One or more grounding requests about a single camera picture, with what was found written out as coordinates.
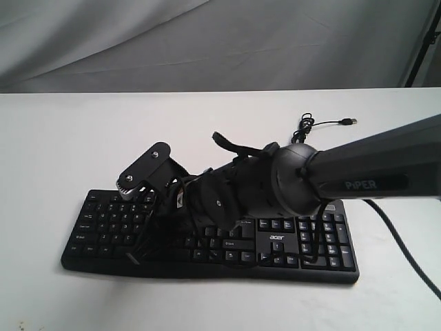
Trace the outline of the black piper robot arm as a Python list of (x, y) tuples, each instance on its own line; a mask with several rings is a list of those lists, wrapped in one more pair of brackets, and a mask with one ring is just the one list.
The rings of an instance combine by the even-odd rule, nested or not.
[(154, 193), (150, 220), (130, 252), (133, 262), (160, 248), (160, 237), (195, 234), (202, 226), (230, 231), (243, 219), (321, 217), (339, 199), (440, 196), (439, 116), (324, 151), (274, 142), (257, 149), (220, 133), (212, 138), (234, 153), (231, 162), (192, 175), (158, 142), (119, 176), (127, 201)]

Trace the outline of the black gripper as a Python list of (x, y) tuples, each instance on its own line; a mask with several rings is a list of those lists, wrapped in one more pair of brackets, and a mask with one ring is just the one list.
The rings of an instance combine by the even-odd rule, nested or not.
[(198, 234), (195, 180), (199, 176), (172, 177), (165, 194), (155, 203), (148, 227), (126, 254), (134, 265), (144, 259), (180, 259), (186, 234)]

